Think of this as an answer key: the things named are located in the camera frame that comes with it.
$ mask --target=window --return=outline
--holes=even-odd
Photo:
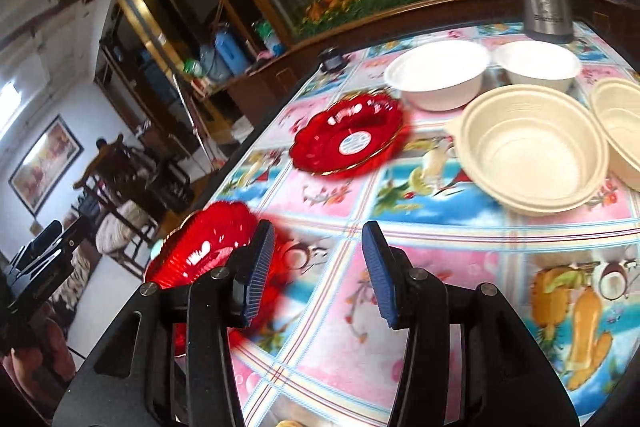
[[[14,84],[6,84],[0,90],[0,136],[4,134],[4,127],[11,121],[18,109],[21,98],[20,93],[15,90]]]

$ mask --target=blue container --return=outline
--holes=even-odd
[[[216,49],[233,74],[243,74],[249,67],[249,61],[228,31],[216,33]]]

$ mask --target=wooden floor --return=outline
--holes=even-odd
[[[213,174],[207,174],[200,179],[197,179],[191,184],[191,188],[195,194],[194,201],[198,199],[198,196],[202,193],[204,188],[207,186],[207,182],[211,179]],[[158,234],[156,235],[157,239],[164,239],[171,231],[180,227],[182,222],[189,216],[190,211],[187,210],[182,214],[174,214],[172,211],[168,211],[162,223],[160,223],[160,227],[158,227]]]

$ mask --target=bowl rim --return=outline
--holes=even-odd
[[[444,87],[437,87],[435,89],[402,89],[402,87],[398,86],[398,83],[396,83],[393,80],[392,75],[394,74],[394,72],[402,65],[404,64],[406,61],[410,60],[412,57],[419,55],[420,52],[424,52],[424,49],[429,47],[433,47],[434,45],[439,45],[439,46],[464,46],[468,49],[470,48],[475,48],[478,52],[479,52],[479,57],[480,55],[482,55],[482,63],[484,63],[484,66],[481,68],[480,66],[478,66],[478,72],[476,74],[474,74],[473,76],[470,76],[469,78],[466,78],[465,80],[460,80],[459,82],[455,82],[453,84],[450,84],[449,86],[444,86]],[[416,48],[413,48],[412,50],[409,50],[407,52],[405,52],[404,54],[400,55],[399,57],[396,57],[391,64],[389,64],[386,69],[385,69],[385,73],[384,73],[384,80],[385,80],[385,84],[387,86],[392,87],[393,89],[397,89],[401,92],[438,92],[438,91],[443,91],[445,89],[449,89],[451,87],[455,87],[455,86],[460,86],[462,84],[465,84],[466,82],[469,82],[470,80],[473,80],[475,77],[477,77],[480,74],[483,74],[486,69],[489,67],[489,65],[491,65],[491,53],[489,52],[489,50],[483,46],[482,44],[478,44],[477,42],[473,42],[473,41],[469,41],[466,39],[455,39],[455,40],[449,40],[449,39],[445,39],[445,40],[441,40],[441,41],[433,41],[433,42],[427,42],[426,44],[422,44]]]
[[[522,70],[518,71],[518,68],[516,67],[515,69],[513,68],[513,66],[507,66],[506,62],[504,60],[504,53],[506,52],[506,50],[509,47],[512,48],[517,48],[520,46],[541,46],[541,47],[545,47],[548,48],[550,46],[556,48],[556,49],[560,49],[562,50],[562,54],[564,54],[566,57],[571,57],[571,62],[573,63],[574,66],[574,71],[575,73],[572,74],[571,76],[554,76],[553,78],[542,78],[540,76],[531,76],[530,74],[527,74],[526,72],[522,72]],[[573,52],[571,52],[570,50],[568,50],[567,48],[563,48],[562,46],[559,46],[558,44],[552,44],[551,42],[543,42],[543,41],[534,41],[531,39],[526,39],[526,40],[522,40],[522,41],[513,41],[513,42],[506,42],[505,44],[502,44],[501,46],[498,46],[496,49],[494,49],[494,62],[500,66],[503,70],[507,71],[508,73],[514,73],[514,74],[519,74],[520,76],[525,76],[527,78],[533,78],[536,80],[544,80],[546,82],[561,82],[562,80],[568,80],[570,78],[575,78],[576,76],[578,76],[580,74],[580,72],[582,71],[582,62],[580,61],[580,58],[576,57],[575,54]]]
[[[531,94],[542,94],[557,98],[563,102],[568,103],[568,106],[574,111],[579,112],[580,115],[589,124],[589,127],[593,132],[594,139],[598,144],[596,152],[598,154],[599,160],[596,163],[596,166],[586,183],[581,188],[577,189],[573,194],[556,200],[547,200],[545,198],[540,198],[539,200],[534,200],[532,202],[532,198],[530,197],[526,198],[524,196],[515,196],[508,192],[504,192],[493,181],[490,181],[487,176],[484,175],[482,169],[476,161],[476,156],[468,149],[465,140],[465,124],[468,123],[470,115],[477,112],[478,110],[482,110],[484,103],[488,99],[495,98],[497,96],[505,96],[511,94],[512,92],[530,92]],[[522,210],[530,214],[555,214],[556,212],[571,210],[572,208],[577,208],[578,206],[586,203],[602,185],[602,182],[606,177],[607,169],[609,168],[609,149],[607,147],[606,138],[600,131],[600,126],[598,125],[596,118],[590,113],[590,111],[588,111],[584,106],[577,102],[577,100],[563,92],[558,91],[557,89],[529,84],[497,87],[486,93],[483,93],[475,100],[471,101],[471,103],[466,106],[460,118],[460,131],[455,137],[455,139],[458,140],[456,144],[456,150],[460,159],[460,165],[463,166],[467,174],[469,174],[469,177],[474,181],[475,184],[477,184],[482,190],[484,190],[484,192],[495,198],[495,200],[498,200],[506,204],[507,206],[510,206],[511,208]]]
[[[593,113],[600,130],[604,133],[605,138],[610,146],[622,156],[623,160],[626,161],[629,165],[631,165],[636,171],[640,171],[640,158],[635,158],[631,156],[620,143],[613,138],[612,134],[609,132],[607,127],[604,125],[602,118],[600,118],[600,111],[598,110],[598,103],[596,102],[596,97],[600,94],[601,91],[606,89],[607,87],[614,86],[624,86],[634,91],[637,91],[640,94],[640,86],[634,83],[631,80],[627,80],[626,78],[618,78],[615,76],[608,76],[606,78],[601,78],[597,81],[596,85],[593,87],[591,92],[589,93],[589,107],[591,108],[591,112]]]
[[[301,167],[299,164],[296,164],[296,158],[295,156],[297,155],[292,155],[292,152],[294,151],[294,149],[296,148],[296,146],[298,147],[302,147],[302,143],[300,143],[298,141],[298,136],[300,135],[300,133],[302,133],[310,124],[313,120],[316,119],[316,117],[329,112],[329,110],[334,107],[334,105],[337,105],[339,103],[344,103],[344,102],[351,102],[351,100],[356,99],[359,96],[370,96],[371,98],[376,97],[376,96],[383,96],[385,98],[388,98],[390,101],[396,102],[397,103],[397,111],[400,113],[401,118],[398,121],[398,128],[396,128],[396,130],[394,131],[393,135],[386,141],[386,143],[380,147],[379,149],[373,151],[369,156],[367,156],[366,158],[360,160],[359,162],[353,164],[353,165],[349,165],[347,167],[341,167],[339,169],[334,169],[334,170],[330,170],[330,171],[313,171],[309,168],[306,167]],[[315,114],[311,120],[309,120],[309,122],[302,128],[300,129],[296,135],[294,136],[293,139],[293,145],[291,147],[289,147],[289,157],[291,158],[291,163],[292,165],[299,171],[302,172],[306,172],[307,174],[311,174],[312,176],[330,176],[332,174],[339,174],[339,173],[343,173],[343,172],[348,172],[351,171],[353,169],[356,169],[358,167],[361,167],[362,165],[364,165],[365,163],[367,163],[370,159],[375,158],[379,155],[381,155],[383,152],[385,152],[389,147],[391,147],[391,145],[396,141],[396,139],[398,138],[398,136],[400,135],[400,133],[402,132],[402,129],[404,128],[404,118],[403,118],[403,114],[402,114],[402,107],[401,107],[401,101],[393,98],[386,90],[384,89],[373,89],[367,92],[359,92],[354,94],[353,96],[350,96],[349,98],[345,98],[343,100],[338,100],[337,102],[332,103],[332,105],[330,105],[329,107],[327,107],[325,110]]]

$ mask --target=cream plastic bowl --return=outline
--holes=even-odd
[[[385,82],[421,109],[446,111],[473,100],[489,63],[491,55],[480,44],[430,42],[396,58],[385,70]]]
[[[609,142],[609,169],[640,190],[640,87],[631,80],[603,78],[589,103]]]
[[[509,42],[494,51],[494,61],[511,84],[534,84],[567,92],[582,64],[568,49],[541,41]]]
[[[594,116],[542,86],[493,89],[447,124],[466,174],[527,216],[576,208],[596,193],[609,150]]]

